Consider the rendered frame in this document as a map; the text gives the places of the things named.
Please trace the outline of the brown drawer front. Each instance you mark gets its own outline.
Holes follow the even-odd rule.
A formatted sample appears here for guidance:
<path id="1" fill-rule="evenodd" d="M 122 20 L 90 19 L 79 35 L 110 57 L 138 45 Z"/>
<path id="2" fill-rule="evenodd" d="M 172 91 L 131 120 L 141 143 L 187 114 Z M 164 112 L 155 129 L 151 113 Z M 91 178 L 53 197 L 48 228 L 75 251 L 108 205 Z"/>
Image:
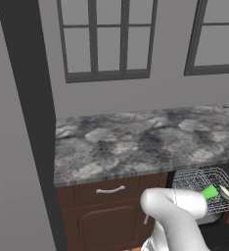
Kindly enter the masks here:
<path id="1" fill-rule="evenodd" d="M 77 205 L 98 204 L 134 199 L 139 197 L 144 189 L 153 187 L 166 187 L 167 178 L 168 173 L 161 173 L 76 185 L 73 189 L 75 203 Z M 124 185 L 125 189 L 117 193 L 96 193 L 98 188 L 114 189 L 120 187 L 121 185 Z"/>

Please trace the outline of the tall grey cabinet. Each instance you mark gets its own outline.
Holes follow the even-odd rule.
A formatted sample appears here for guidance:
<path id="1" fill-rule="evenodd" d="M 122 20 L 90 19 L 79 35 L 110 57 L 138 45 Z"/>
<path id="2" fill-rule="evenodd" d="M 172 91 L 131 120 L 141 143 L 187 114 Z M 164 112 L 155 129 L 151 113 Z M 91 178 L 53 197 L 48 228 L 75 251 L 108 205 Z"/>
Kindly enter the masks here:
<path id="1" fill-rule="evenodd" d="M 38 0 L 0 0 L 0 251 L 68 251 Z"/>

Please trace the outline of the brown cupboard door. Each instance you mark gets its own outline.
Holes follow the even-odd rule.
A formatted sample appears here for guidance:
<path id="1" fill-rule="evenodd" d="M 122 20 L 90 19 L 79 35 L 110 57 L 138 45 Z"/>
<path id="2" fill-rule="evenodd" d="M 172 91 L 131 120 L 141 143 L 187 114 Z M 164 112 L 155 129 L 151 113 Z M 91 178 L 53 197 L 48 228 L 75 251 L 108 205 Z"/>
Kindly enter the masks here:
<path id="1" fill-rule="evenodd" d="M 62 211 L 68 251 L 123 251 L 141 247 L 154 221 L 138 199 Z"/>

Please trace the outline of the pale bowl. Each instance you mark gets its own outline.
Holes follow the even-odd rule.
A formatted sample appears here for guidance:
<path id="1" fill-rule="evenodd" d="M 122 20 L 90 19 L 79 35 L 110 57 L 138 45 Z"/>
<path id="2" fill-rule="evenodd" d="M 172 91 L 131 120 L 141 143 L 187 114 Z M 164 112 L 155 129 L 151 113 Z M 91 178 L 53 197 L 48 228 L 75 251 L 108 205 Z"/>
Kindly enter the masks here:
<path id="1" fill-rule="evenodd" d="M 223 185 L 220 185 L 219 189 L 220 189 L 221 196 L 224 199 L 229 200 L 229 190 L 226 187 L 224 187 Z"/>

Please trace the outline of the green cup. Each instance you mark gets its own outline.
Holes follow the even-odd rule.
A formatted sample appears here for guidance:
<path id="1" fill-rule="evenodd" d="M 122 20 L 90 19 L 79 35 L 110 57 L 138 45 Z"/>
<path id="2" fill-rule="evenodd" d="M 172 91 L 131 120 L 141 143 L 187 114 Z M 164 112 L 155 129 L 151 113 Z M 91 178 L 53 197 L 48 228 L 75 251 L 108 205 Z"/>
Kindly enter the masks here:
<path id="1" fill-rule="evenodd" d="M 218 191 L 214 185 L 209 185 L 207 188 L 201 191 L 206 200 L 213 199 L 218 196 Z"/>

